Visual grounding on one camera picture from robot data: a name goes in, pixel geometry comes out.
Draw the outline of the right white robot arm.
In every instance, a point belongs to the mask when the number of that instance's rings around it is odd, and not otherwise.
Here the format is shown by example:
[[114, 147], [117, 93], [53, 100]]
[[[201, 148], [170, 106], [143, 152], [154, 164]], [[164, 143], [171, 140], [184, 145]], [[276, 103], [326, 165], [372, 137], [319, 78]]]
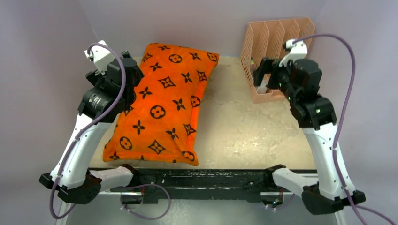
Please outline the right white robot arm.
[[285, 188], [300, 196], [313, 215], [332, 214], [345, 206], [363, 203], [366, 196], [352, 184], [339, 145], [334, 145], [337, 117], [330, 100], [319, 94], [322, 71], [313, 60], [299, 59], [280, 66], [263, 58], [255, 81], [270, 74], [268, 88], [280, 90], [290, 104], [311, 148], [318, 177], [306, 178], [283, 165], [268, 168], [263, 184], [270, 191]]

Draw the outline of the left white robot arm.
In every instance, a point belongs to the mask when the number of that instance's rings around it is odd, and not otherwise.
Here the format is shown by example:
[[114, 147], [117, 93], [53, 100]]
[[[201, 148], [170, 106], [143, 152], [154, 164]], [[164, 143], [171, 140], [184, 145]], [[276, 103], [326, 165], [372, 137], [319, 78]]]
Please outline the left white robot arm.
[[143, 78], [136, 61], [128, 51], [122, 52], [121, 61], [126, 71], [126, 85], [121, 99], [115, 107], [93, 126], [84, 130], [88, 124], [105, 112], [116, 99], [122, 86], [122, 72], [119, 63], [115, 59], [106, 60], [107, 68], [102, 75], [99, 71], [89, 72], [86, 79], [93, 85], [82, 98], [78, 108], [75, 129], [68, 146], [72, 147], [66, 159], [61, 174], [58, 165], [48, 173], [40, 176], [39, 182], [48, 189], [53, 187], [58, 179], [56, 191], [58, 197], [67, 203], [87, 204], [91, 202], [99, 192], [124, 187], [133, 192], [139, 188], [140, 179], [132, 166], [122, 165], [115, 169], [90, 170], [89, 164], [96, 148], [105, 132], [110, 128], [118, 114], [128, 115], [132, 110], [132, 104], [136, 100], [136, 87]]

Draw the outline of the orange patterned pillowcase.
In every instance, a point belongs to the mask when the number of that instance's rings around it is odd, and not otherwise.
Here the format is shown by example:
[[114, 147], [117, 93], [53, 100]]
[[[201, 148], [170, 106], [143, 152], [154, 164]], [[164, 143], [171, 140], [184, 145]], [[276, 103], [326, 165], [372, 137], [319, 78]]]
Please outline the orange patterned pillowcase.
[[219, 54], [151, 43], [139, 65], [143, 78], [102, 153], [104, 162], [142, 160], [199, 164], [194, 149], [199, 111]]

